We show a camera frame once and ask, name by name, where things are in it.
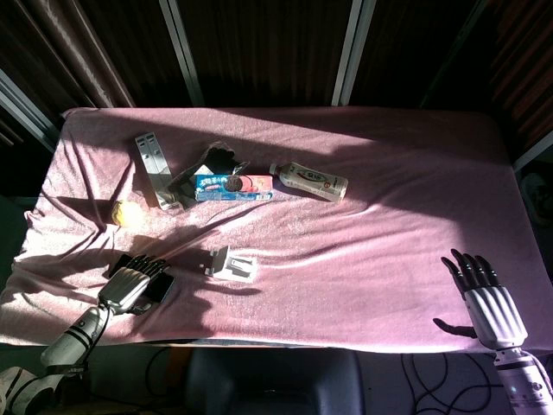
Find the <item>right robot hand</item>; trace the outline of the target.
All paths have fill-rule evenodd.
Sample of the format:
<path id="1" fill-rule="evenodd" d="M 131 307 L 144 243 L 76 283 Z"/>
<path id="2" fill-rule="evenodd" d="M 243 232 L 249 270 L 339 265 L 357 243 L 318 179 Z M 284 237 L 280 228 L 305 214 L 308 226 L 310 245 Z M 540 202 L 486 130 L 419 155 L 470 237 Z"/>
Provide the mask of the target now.
<path id="1" fill-rule="evenodd" d="M 440 318 L 433 323 L 442 331 L 476 339 L 485 348 L 503 350 L 519 348 L 528 336 L 518 308 L 497 272 L 480 255 L 471 256 L 455 249 L 451 259 L 441 262 L 450 273 L 460 292 L 472 324 L 453 326 Z"/>

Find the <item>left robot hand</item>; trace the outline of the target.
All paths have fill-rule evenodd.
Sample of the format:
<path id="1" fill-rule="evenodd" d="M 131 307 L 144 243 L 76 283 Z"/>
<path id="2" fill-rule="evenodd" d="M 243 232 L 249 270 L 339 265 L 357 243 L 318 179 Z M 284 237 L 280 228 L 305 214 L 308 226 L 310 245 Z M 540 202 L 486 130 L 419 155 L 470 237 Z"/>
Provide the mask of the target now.
<path id="1" fill-rule="evenodd" d="M 167 274 L 168 268 L 166 259 L 145 254 L 122 255 L 98 294 L 99 307 L 114 316 L 142 315 L 168 295 L 175 281 Z"/>

